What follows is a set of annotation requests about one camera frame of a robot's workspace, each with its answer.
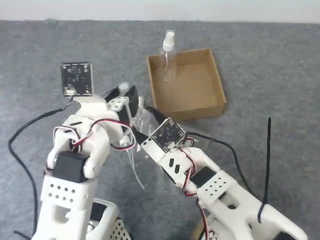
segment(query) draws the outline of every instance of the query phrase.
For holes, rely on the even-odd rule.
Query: clear plastic bottle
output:
[[[171,83],[176,78],[177,59],[175,51],[175,32],[168,30],[165,33],[162,48],[160,48],[160,66],[158,74],[160,79]]]

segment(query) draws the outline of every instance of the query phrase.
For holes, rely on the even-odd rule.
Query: black cable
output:
[[[215,143],[222,144],[222,145],[225,145],[226,147],[228,147],[228,148],[232,151],[232,153],[233,153],[235,165],[236,165],[236,168],[237,168],[237,170],[238,170],[238,172],[239,172],[239,175],[240,175],[240,177],[241,177],[241,179],[242,179],[242,181],[243,181],[243,184],[245,185],[245,187],[246,187],[246,189],[248,190],[248,192],[249,192],[251,195],[253,195],[255,198],[257,198],[257,196],[254,194],[254,192],[253,192],[252,189],[250,188],[250,186],[249,186],[249,184],[248,184],[248,182],[247,182],[244,174],[242,173],[241,168],[240,168],[240,165],[239,165],[237,153],[236,153],[236,151],[234,150],[234,148],[233,148],[230,144],[228,144],[228,143],[226,143],[226,142],[224,142],[224,141],[220,141],[220,140],[218,140],[218,139],[215,139],[215,138],[213,138],[213,137],[205,136],[205,135],[199,134],[199,133],[197,133],[197,132],[190,132],[190,131],[187,131],[187,132],[185,133],[183,143],[186,142],[186,140],[187,140],[187,138],[188,138],[189,135],[198,136],[198,137],[200,137],[200,138],[207,139],[207,140],[209,140],[209,141],[213,141],[213,142],[215,142]]]
[[[264,196],[258,212],[258,222],[261,224],[261,214],[266,204],[268,204],[269,176],[270,176],[270,138],[271,138],[271,118],[268,118],[268,133],[266,140],[266,171],[264,183]]]
[[[24,239],[31,240],[30,237],[28,237],[27,235],[23,234],[22,232],[14,230],[13,233],[19,235],[20,237],[22,237]]]
[[[8,148],[9,151],[11,153],[11,155],[15,158],[15,160],[20,164],[20,166],[23,168],[23,170],[25,171],[25,173],[27,174],[31,185],[32,185],[32,191],[33,191],[33,204],[34,204],[34,209],[33,209],[33,234],[34,235],[36,233],[37,230],[37,224],[38,224],[38,192],[37,192],[37,186],[35,183],[35,180],[30,172],[30,170],[28,169],[28,167],[25,165],[25,163],[20,159],[20,157],[16,154],[16,152],[13,150],[12,144],[13,142],[16,140],[16,138],[23,132],[23,130],[25,130],[27,127],[29,127],[30,125],[34,124],[35,122],[44,119],[46,117],[52,116],[58,112],[62,112],[63,110],[65,110],[70,103],[73,101],[73,98],[70,99],[70,101],[68,102],[68,104],[63,107],[63,108],[59,108],[56,110],[52,110],[52,111],[48,111],[45,112],[43,114],[41,114],[40,116],[32,119],[31,121],[27,122],[26,124],[24,124],[22,127],[20,127],[15,134],[10,138],[9,142],[8,142]],[[21,232],[18,231],[14,231],[15,234],[20,235],[21,237],[27,237],[26,235],[24,235]]]

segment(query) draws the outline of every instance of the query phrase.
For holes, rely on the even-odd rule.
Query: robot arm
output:
[[[61,65],[64,94],[73,96],[81,108],[53,130],[54,147],[46,162],[32,240],[104,240],[115,233],[116,221],[123,225],[115,204],[94,199],[96,177],[111,146],[132,133],[138,93],[127,85],[93,95],[91,68],[85,62]],[[121,234],[131,239],[124,227]]]
[[[306,234],[271,205],[258,223],[261,202],[241,187],[201,149],[184,143],[185,132],[152,107],[160,126],[137,142],[186,196],[196,196],[210,212],[208,225],[219,240],[307,240]]]

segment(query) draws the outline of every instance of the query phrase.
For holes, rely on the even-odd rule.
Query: cardboard box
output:
[[[163,81],[157,72],[160,56],[148,56],[153,105],[175,121],[221,115],[226,97],[211,49],[195,49],[177,54],[176,77]]]

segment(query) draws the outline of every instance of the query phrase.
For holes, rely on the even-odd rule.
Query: white spray cap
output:
[[[168,30],[165,33],[165,39],[163,40],[162,48],[166,52],[171,52],[175,46],[175,31]]]

